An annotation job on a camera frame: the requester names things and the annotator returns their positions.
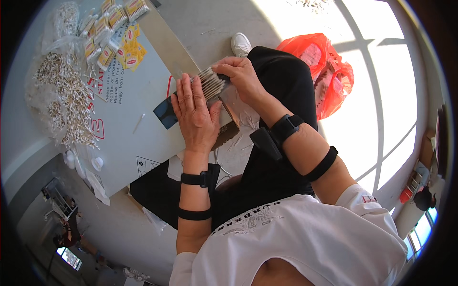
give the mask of forearm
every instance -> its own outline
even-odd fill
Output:
[[[250,103],[250,106],[258,112],[269,128],[284,115],[293,115],[270,94],[259,97]],[[329,144],[316,130],[304,123],[299,126],[298,132],[285,140],[282,148],[296,171],[301,175],[307,175],[326,156]],[[351,178],[344,162],[337,156],[332,166],[311,185],[323,203],[333,205],[343,191],[355,183],[356,181]]]
[[[199,175],[207,171],[208,154],[185,151],[183,173]],[[181,184],[180,208],[190,211],[204,211],[210,208],[208,189],[198,185]],[[197,253],[211,233],[212,220],[190,221],[178,218],[177,254]]]

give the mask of red plastic bag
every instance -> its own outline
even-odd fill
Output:
[[[316,90],[317,120],[332,115],[340,108],[353,88],[353,69],[349,63],[342,63],[342,57],[337,54],[324,34],[286,39],[280,43],[277,50],[295,55],[310,67]],[[327,87],[319,86],[320,82],[326,83]],[[317,92],[317,88],[322,88],[323,92]]]

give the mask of window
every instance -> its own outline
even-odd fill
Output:
[[[417,258],[420,256],[421,249],[431,235],[431,230],[436,222],[436,218],[437,210],[435,208],[429,209],[421,216],[418,223],[404,239],[408,249],[407,260],[410,260],[412,257]]]
[[[78,271],[81,264],[83,264],[83,262],[66,247],[58,248],[56,252],[76,271]]]

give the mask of person in background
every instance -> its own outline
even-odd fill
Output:
[[[413,201],[415,205],[422,211],[434,208],[436,206],[436,194],[431,195],[431,192],[429,191],[431,186],[431,181],[429,180],[429,169],[423,165],[422,162],[418,161],[415,171],[421,175],[421,180],[418,182],[414,193]]]
[[[74,199],[71,199],[70,205],[72,208],[75,207]],[[63,218],[60,219],[62,227],[64,228],[64,234],[56,235],[53,237],[54,245],[57,248],[71,247],[75,245],[78,241],[81,240],[81,235],[76,225],[76,216],[77,215],[78,215],[78,208],[76,208],[76,210],[73,211],[72,215],[68,218],[68,221],[64,220]]]
[[[415,205],[422,211],[436,207],[436,194],[431,195],[429,191],[430,186],[431,181],[428,182],[427,186],[420,187],[414,196]]]

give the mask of woman's right hand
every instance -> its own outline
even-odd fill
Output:
[[[267,95],[267,91],[257,78],[251,61],[247,58],[227,57],[212,66],[214,72],[230,77],[237,88],[240,99],[253,106]]]

